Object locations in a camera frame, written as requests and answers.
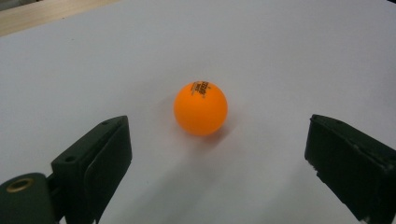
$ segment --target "orange ball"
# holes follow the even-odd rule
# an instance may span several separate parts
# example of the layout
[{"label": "orange ball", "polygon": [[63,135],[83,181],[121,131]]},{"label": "orange ball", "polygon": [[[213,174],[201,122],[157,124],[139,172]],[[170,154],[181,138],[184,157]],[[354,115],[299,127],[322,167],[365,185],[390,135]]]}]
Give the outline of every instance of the orange ball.
[{"label": "orange ball", "polygon": [[194,135],[217,131],[227,117],[227,100],[215,84],[192,82],[177,94],[174,113],[177,123]]}]

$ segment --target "wooden surface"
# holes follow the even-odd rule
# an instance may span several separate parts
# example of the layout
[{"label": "wooden surface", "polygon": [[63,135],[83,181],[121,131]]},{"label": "wooden surface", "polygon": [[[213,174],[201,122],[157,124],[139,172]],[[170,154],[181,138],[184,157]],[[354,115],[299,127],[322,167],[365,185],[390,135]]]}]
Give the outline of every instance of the wooden surface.
[{"label": "wooden surface", "polygon": [[0,12],[0,36],[56,21],[119,0],[45,0]]}]

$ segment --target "white surface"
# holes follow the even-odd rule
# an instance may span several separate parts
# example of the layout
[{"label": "white surface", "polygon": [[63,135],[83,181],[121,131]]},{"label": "white surface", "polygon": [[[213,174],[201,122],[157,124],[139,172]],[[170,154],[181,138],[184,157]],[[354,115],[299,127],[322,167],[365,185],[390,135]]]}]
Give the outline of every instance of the white surface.
[{"label": "white surface", "polygon": [[[102,223],[358,223],[304,160],[309,118],[396,148],[396,5],[385,0],[121,1],[0,38],[0,182],[127,115],[134,159]],[[173,99],[219,85],[222,131]]]}]

